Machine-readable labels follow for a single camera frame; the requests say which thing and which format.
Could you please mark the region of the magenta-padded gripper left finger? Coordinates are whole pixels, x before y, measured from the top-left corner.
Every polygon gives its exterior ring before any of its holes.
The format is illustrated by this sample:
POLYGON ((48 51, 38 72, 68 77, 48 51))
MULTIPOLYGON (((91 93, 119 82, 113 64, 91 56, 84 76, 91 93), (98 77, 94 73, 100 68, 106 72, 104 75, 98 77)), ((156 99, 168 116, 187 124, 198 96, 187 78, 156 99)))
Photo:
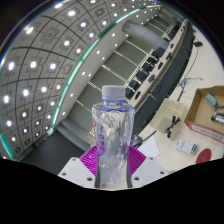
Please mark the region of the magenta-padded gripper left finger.
POLYGON ((80 157, 71 157, 58 176, 84 188, 94 188, 98 171, 96 147, 80 157))

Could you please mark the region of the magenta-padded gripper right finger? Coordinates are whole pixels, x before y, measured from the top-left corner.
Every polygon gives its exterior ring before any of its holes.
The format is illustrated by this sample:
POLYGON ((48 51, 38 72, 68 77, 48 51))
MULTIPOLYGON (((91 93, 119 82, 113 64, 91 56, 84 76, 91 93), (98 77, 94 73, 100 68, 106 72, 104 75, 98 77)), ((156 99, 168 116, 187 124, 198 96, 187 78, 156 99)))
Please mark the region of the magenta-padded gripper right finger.
POLYGON ((128 187, 140 188, 168 175, 153 157, 146 157, 133 146, 128 152, 128 187))

